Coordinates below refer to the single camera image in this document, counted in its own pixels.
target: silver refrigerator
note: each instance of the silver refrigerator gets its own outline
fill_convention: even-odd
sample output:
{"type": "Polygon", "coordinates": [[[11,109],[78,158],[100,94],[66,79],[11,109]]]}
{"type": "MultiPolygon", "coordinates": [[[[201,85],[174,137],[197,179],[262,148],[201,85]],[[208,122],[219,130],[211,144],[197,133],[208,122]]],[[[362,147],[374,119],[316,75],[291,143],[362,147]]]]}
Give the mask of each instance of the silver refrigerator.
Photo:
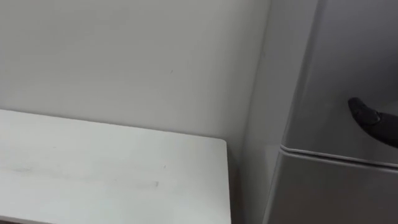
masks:
{"type": "Polygon", "coordinates": [[[396,224],[398,125],[366,125],[398,115],[398,1],[317,4],[263,223],[396,224]],[[379,117],[360,123],[352,97],[379,117]]]}

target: stainless steel surface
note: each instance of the stainless steel surface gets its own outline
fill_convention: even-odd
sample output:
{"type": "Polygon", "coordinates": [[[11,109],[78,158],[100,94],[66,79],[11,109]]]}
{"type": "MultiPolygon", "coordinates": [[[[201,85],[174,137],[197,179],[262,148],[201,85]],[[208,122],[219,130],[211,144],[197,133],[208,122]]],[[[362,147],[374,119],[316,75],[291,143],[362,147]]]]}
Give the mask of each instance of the stainless steel surface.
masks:
{"type": "Polygon", "coordinates": [[[398,1],[322,1],[283,145],[291,151],[398,166],[366,135],[347,100],[398,114],[398,1]]]}
{"type": "Polygon", "coordinates": [[[398,172],[280,152],[264,223],[395,224],[398,172]]]}

